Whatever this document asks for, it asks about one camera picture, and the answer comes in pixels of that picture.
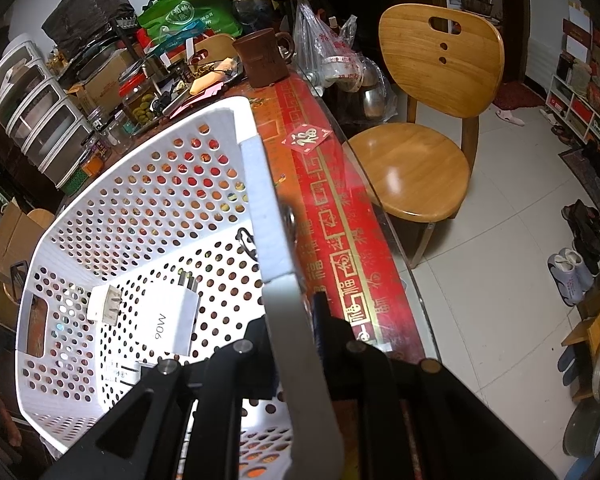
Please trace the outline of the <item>white plug adapter m06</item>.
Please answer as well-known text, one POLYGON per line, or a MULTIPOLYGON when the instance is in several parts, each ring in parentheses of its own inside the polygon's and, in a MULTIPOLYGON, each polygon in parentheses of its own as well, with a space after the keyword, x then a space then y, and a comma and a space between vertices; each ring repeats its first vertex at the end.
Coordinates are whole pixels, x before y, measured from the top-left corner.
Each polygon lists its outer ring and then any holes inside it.
POLYGON ((155 354, 189 354, 196 326, 200 297, 198 282, 190 272, 173 281, 152 283, 144 288, 137 305, 134 335, 155 354))

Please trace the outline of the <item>white perforated plastic basket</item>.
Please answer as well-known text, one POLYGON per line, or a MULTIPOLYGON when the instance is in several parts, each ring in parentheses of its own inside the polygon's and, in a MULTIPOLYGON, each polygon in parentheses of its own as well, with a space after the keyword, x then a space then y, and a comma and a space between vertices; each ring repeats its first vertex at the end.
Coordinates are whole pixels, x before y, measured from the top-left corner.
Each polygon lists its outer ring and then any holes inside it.
POLYGON ((17 401, 60 458, 137 384, 102 377, 86 313, 102 284, 122 292, 140 376, 164 359, 209 359, 264 318, 278 385, 270 400, 242 402, 235 479, 340 477, 343 445, 294 240, 246 98, 212 104, 127 154, 38 242, 18 316, 17 401), (134 335, 138 302, 147 285, 186 272, 200 297, 189 354, 155 354, 134 335))

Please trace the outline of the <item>white usb charger block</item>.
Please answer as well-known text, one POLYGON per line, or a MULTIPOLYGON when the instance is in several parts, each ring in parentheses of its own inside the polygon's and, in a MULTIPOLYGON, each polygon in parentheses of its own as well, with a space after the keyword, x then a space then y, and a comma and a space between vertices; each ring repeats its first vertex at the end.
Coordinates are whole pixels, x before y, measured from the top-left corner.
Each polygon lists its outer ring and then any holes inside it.
POLYGON ((100 371, 108 385, 131 388, 140 380, 140 360, 132 350, 121 314, 123 296, 117 287, 102 284, 91 291, 87 319, 99 330, 100 371))

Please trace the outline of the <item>grey white sneakers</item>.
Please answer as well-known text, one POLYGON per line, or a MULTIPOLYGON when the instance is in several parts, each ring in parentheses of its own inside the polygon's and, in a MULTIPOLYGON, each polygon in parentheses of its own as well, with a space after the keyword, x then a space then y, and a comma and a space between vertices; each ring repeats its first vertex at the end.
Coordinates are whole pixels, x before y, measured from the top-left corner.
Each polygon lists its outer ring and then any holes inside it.
POLYGON ((571 248, 562 248, 547 259, 547 269, 556 284, 562 301, 575 307, 594 285, 594 276, 583 257, 571 248))

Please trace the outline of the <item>cardboard box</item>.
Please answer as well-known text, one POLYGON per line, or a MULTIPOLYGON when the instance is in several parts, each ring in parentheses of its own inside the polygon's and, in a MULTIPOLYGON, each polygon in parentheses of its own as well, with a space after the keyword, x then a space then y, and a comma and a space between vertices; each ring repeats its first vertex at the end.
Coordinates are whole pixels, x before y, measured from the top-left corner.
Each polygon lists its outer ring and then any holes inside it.
POLYGON ((9 203, 0 221, 0 325, 15 330, 19 301, 14 294, 10 268, 31 257, 42 234, 55 220, 55 215, 41 208, 25 214, 9 203))

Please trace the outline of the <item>red paper fu sticker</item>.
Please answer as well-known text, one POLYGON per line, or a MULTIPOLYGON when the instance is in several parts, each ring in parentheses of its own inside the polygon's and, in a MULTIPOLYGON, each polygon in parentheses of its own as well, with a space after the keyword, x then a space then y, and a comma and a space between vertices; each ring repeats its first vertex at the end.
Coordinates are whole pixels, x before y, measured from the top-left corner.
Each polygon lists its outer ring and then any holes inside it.
POLYGON ((286 135, 283 146, 302 155, 315 150, 332 134, 332 129, 311 124, 301 124, 286 135))

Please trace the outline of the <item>glass jar of pickles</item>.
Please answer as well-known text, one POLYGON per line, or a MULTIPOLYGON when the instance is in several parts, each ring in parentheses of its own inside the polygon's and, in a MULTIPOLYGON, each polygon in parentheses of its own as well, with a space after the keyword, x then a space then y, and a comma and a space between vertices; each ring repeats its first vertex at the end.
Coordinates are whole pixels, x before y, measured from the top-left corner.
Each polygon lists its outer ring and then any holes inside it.
POLYGON ((155 84, 143 74, 127 79, 119 88, 125 113, 139 126, 155 119, 155 113, 150 107, 158 95, 155 84))

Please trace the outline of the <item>brown ceramic mug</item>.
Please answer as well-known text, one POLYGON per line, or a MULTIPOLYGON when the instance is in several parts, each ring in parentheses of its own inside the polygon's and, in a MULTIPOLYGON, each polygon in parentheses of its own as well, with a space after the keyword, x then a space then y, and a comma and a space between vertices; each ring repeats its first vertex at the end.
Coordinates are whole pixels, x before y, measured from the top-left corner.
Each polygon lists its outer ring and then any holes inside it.
POLYGON ((252 88, 264 88, 289 76, 294 40, 288 32, 257 30, 235 40, 233 47, 252 88))

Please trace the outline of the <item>clear plastic bag with bowls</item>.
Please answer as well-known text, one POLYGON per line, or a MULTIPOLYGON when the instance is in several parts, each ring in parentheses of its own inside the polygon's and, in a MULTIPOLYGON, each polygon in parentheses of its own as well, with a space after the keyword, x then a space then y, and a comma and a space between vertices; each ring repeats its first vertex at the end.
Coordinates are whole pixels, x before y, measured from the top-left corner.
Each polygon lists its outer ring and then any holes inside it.
POLYGON ((364 129, 396 116, 398 97, 379 65, 354 48, 358 17, 323 20, 308 0, 298 0, 294 64, 340 125, 364 129))

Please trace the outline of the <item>white shelf unit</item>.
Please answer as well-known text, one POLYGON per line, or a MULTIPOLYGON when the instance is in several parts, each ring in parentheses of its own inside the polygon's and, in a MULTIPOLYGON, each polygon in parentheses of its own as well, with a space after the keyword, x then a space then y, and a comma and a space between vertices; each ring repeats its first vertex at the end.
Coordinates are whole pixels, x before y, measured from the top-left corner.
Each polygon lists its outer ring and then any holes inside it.
POLYGON ((583 144, 594 141, 600 149, 600 113, 556 74, 550 78, 545 105, 583 144))

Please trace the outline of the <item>white stacked drawer organizer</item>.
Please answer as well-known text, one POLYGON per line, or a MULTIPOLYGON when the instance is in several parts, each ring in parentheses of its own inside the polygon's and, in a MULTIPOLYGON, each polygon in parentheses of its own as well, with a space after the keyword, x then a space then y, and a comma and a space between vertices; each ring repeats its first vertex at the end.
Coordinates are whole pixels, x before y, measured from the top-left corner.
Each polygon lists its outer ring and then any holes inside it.
POLYGON ((87 154, 93 128, 27 34, 12 40, 0 58, 0 125, 58 188, 76 173, 87 154))

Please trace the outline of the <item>wooden chair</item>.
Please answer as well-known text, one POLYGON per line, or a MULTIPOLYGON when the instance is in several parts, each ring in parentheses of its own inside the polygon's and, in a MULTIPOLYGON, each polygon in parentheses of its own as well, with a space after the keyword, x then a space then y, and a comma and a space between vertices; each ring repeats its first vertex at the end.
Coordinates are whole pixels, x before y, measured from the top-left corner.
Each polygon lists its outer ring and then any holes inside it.
POLYGON ((480 116, 500 88, 505 48, 485 18, 420 3, 385 10, 378 38, 389 75, 406 94, 406 119, 366 129, 350 147, 373 200, 390 216, 419 224, 408 262, 416 268, 436 226, 463 206, 480 116))

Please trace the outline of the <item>green shopping bag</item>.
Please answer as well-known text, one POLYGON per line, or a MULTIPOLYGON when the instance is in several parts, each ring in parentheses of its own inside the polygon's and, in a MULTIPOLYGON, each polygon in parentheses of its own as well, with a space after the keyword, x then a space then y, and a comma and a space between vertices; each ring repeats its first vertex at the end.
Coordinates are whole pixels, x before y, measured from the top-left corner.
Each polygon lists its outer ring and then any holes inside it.
POLYGON ((230 0, 156 0, 137 21, 155 44, 191 27, 232 37, 242 34, 242 24, 235 18, 230 0))

